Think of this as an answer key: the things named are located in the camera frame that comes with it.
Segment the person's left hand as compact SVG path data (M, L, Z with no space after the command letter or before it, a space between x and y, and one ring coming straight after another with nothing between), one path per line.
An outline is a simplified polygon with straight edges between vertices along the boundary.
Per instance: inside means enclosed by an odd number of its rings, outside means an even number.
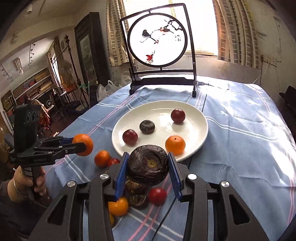
M22 173L22 168L18 167L14 173L13 178L9 181L7 192L11 201L20 203L25 201L29 194L28 188L34 187L34 191L41 196L46 195L46 178L45 170L43 167L40 169L40 175L36 179L36 184Z

